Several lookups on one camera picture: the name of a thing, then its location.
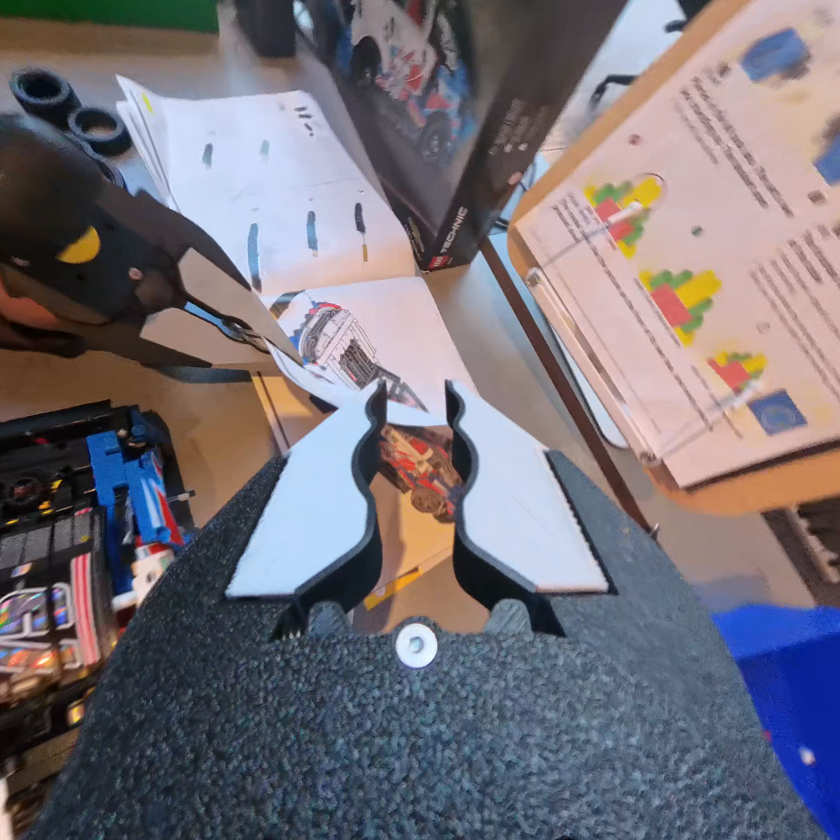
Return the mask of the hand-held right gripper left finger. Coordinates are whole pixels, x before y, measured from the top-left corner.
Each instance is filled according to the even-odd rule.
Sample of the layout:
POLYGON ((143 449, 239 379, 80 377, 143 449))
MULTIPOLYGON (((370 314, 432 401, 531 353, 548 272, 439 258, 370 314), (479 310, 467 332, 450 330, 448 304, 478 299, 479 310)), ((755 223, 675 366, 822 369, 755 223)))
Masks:
POLYGON ((225 589, 229 601, 273 601, 305 623, 333 602, 351 612, 383 566, 371 483, 381 462, 387 393, 366 386, 294 444, 225 589))

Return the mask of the instruction sheet on wooden board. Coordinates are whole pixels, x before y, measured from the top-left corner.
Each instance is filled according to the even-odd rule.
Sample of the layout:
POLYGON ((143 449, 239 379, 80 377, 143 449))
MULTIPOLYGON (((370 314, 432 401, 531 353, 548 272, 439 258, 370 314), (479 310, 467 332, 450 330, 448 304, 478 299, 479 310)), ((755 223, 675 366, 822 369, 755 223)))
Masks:
POLYGON ((714 2, 522 201, 512 264, 654 485, 838 496, 838 2, 714 2))

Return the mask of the white brick race car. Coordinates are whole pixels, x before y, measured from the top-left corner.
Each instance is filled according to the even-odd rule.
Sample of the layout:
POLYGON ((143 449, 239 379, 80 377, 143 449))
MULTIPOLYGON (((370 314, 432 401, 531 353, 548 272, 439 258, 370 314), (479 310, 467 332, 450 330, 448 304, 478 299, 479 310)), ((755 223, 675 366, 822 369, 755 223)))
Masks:
POLYGON ((23 837, 119 636, 194 530, 168 427, 93 402, 1 424, 2 828, 23 837))

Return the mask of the blue plastic bin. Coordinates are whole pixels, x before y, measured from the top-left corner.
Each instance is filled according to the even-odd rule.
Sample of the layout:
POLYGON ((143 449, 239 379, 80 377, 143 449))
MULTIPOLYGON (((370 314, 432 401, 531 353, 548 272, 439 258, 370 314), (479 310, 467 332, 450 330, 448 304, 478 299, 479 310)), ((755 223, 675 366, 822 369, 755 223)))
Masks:
POLYGON ((794 789, 838 839, 838 608, 745 604, 711 619, 794 789))

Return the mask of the instruction booklet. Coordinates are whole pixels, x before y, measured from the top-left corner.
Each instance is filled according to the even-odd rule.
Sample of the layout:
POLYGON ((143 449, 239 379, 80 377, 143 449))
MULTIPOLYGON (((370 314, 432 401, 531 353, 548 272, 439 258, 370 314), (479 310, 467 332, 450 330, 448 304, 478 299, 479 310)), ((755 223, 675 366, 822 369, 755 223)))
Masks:
POLYGON ((211 235, 302 357, 251 381, 281 452, 387 386, 383 569, 372 611, 450 557, 463 483, 445 382, 474 383, 408 238, 305 91, 166 98, 117 76, 117 110, 164 203, 211 235))

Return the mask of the green plastic bin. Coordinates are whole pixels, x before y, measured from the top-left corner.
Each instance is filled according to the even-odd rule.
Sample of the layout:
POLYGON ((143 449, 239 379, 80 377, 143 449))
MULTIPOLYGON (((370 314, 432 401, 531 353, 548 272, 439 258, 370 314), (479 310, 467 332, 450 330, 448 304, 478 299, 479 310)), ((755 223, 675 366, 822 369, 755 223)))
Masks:
POLYGON ((1 16, 217 35, 217 5, 218 1, 2 1, 1 16))

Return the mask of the black printed toy set box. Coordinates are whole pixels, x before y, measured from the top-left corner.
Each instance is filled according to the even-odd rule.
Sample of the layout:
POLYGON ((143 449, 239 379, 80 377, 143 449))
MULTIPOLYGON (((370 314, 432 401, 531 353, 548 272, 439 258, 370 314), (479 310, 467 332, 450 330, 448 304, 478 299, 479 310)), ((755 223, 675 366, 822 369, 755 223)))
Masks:
POLYGON ((626 5, 302 3, 420 270, 476 256, 626 5))

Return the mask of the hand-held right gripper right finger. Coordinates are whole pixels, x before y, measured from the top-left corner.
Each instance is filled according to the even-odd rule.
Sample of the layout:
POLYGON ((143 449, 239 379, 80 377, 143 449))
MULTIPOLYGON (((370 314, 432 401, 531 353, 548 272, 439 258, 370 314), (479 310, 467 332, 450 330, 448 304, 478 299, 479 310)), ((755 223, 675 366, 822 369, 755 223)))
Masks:
POLYGON ((517 602, 526 616, 554 616, 556 597, 611 594, 555 453, 466 385, 447 380, 445 402, 464 485, 453 565, 465 593, 488 613, 517 602))

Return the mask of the silver monitor stand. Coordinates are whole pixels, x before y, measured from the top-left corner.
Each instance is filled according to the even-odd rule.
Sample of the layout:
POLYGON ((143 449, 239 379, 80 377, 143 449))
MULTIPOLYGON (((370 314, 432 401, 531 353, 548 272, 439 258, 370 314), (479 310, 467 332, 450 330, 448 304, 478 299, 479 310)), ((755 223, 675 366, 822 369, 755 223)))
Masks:
POLYGON ((547 330, 550 331, 554 344, 562 356, 563 362, 568 367, 574 385, 579 393, 581 402, 584 404, 590 419, 597 429, 601 439, 608 445, 617 450, 628 451, 630 449, 627 440, 621 433, 618 426, 614 423, 610 414, 606 411, 601 399, 595 393, 591 384, 585 378, 580 367, 575 362, 572 355, 569 353, 564 343, 562 342, 556 329, 550 325, 548 320, 542 319, 547 330))

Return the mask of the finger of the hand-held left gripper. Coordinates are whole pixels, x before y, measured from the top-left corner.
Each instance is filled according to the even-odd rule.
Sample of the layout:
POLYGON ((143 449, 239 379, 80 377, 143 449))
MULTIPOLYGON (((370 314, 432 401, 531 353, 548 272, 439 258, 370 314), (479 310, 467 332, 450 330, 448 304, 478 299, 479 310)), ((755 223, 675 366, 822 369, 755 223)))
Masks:
POLYGON ((269 351, 231 339, 218 326, 183 309, 167 308, 151 314, 144 321, 140 338, 211 368, 277 368, 269 351))
POLYGON ((221 319, 249 328, 291 360, 303 364, 298 350, 251 287, 243 287, 194 248, 189 248, 179 260, 178 270, 191 303, 221 319))

